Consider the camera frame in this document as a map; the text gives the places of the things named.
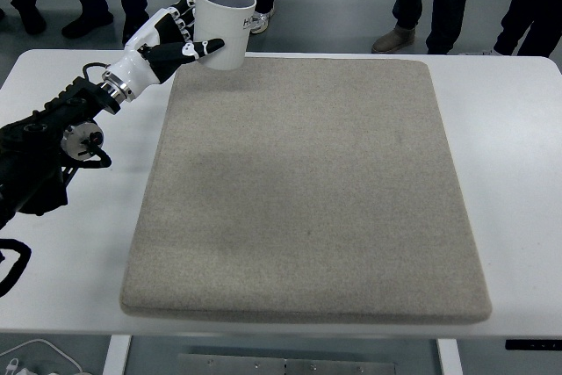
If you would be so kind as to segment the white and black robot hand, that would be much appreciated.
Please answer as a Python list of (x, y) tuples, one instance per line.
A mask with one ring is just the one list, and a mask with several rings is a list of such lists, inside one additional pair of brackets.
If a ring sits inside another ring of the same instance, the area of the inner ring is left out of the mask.
[(121, 58), (109, 65), (101, 88), (120, 104), (149, 86), (165, 83), (177, 69), (222, 49), (221, 38), (195, 41), (196, 0), (179, 0), (160, 9), (126, 42)]

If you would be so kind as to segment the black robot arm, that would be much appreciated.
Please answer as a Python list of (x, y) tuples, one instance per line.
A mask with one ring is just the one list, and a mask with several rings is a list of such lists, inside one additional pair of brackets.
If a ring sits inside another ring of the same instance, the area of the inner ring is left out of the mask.
[(124, 100), (108, 76), (94, 84), (92, 67), (57, 97), (19, 121), (1, 128), (1, 226), (17, 213), (41, 216), (68, 203), (68, 184), (79, 169), (104, 169), (112, 159), (102, 149), (104, 134), (94, 118), (115, 114)]

